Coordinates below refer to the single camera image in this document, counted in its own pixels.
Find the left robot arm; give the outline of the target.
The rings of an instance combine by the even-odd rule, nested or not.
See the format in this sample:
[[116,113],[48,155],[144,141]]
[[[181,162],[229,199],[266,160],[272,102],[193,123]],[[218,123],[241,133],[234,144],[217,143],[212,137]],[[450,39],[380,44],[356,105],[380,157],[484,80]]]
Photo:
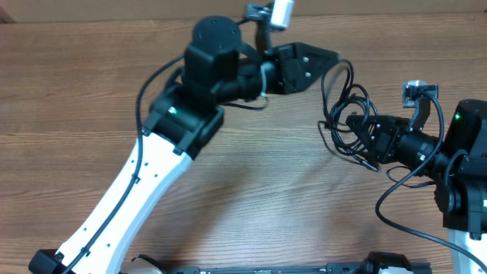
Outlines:
[[151,211],[224,122],[224,105],[308,89],[339,54],[305,43],[256,49],[240,25],[211,16],[193,28],[119,175],[84,224],[56,250],[39,250],[33,273],[117,273]]

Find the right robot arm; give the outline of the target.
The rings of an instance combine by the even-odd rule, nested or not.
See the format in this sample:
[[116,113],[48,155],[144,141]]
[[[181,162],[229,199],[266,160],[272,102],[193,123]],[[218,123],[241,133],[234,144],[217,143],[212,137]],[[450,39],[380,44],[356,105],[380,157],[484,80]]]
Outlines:
[[345,123],[365,147],[364,157],[378,164],[401,163],[413,176],[429,177],[443,215],[447,240],[388,221],[409,234],[435,241],[452,251],[455,273],[486,271],[486,102],[458,103],[450,126],[437,136],[422,131],[434,98],[421,97],[409,119],[378,115],[348,116]]

